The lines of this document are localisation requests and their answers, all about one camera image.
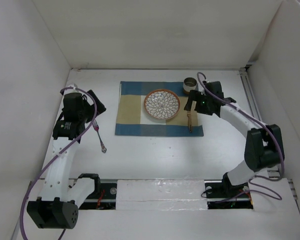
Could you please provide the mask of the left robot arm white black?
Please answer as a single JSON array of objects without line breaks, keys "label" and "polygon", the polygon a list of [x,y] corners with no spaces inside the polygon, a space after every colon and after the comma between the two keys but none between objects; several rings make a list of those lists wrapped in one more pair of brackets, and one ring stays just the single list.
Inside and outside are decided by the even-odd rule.
[{"label": "left robot arm white black", "polygon": [[75,153],[89,128],[97,128],[96,117],[106,111],[92,90],[73,86],[61,91],[63,108],[52,133],[52,159],[43,168],[44,185],[36,200],[27,205],[27,213],[40,229],[73,229],[79,207],[87,197],[101,193],[98,174],[82,173],[69,187]]}]

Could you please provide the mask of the metal cup with brown base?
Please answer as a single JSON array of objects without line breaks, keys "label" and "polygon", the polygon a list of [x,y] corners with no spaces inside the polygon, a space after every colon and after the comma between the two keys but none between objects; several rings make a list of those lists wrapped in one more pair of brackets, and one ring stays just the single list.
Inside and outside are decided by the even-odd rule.
[{"label": "metal cup with brown base", "polygon": [[198,90],[198,82],[195,78],[188,77],[183,81],[183,92],[189,95],[191,90]]}]

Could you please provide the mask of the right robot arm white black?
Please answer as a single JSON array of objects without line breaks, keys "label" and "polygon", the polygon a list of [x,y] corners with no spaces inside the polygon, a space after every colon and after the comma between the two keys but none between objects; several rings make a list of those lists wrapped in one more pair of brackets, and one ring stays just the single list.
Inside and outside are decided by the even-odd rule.
[{"label": "right robot arm white black", "polygon": [[191,90],[186,111],[195,102],[195,111],[199,114],[217,115],[235,127],[246,139],[244,159],[222,177],[220,190],[232,197],[243,188],[246,182],[259,177],[259,172],[276,165],[284,170],[284,150],[281,130],[278,125],[268,125],[243,111],[231,97],[224,97],[221,83],[218,81],[202,83],[203,91]]}]

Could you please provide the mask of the orange floral patterned plate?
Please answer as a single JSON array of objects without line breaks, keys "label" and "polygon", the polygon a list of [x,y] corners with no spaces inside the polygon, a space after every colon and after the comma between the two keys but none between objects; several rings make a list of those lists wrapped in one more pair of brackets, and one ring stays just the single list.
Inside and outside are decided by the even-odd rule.
[{"label": "orange floral patterned plate", "polygon": [[157,89],[146,95],[144,109],[154,119],[169,120],[178,114],[180,99],[168,89]]}]

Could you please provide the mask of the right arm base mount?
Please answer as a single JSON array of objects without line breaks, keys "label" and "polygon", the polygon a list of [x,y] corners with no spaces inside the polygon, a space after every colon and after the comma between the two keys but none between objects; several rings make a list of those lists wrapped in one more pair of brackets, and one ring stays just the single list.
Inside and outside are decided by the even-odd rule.
[{"label": "right arm base mount", "polygon": [[253,209],[248,183],[226,190],[220,181],[206,181],[205,190],[201,194],[207,199],[208,210]]}]

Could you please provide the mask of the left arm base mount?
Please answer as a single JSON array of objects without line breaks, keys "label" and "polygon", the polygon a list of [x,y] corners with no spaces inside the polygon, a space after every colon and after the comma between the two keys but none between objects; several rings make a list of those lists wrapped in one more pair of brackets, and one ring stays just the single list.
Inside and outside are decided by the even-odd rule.
[{"label": "left arm base mount", "polygon": [[117,181],[102,181],[100,192],[90,194],[79,207],[79,210],[115,210],[116,196]]}]

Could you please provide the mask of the blue beige white cloth napkin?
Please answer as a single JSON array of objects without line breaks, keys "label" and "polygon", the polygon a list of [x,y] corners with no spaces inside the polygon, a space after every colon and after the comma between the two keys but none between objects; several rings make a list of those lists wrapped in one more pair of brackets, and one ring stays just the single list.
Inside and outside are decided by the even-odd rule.
[{"label": "blue beige white cloth napkin", "polygon": [[[145,107],[146,96],[159,89],[174,92],[180,99],[180,110],[171,119],[159,120],[151,117]],[[182,82],[122,81],[120,82],[119,107],[115,135],[143,137],[201,137],[203,126],[197,113],[191,111],[192,130],[188,129],[187,112],[184,111],[187,95]]]}]

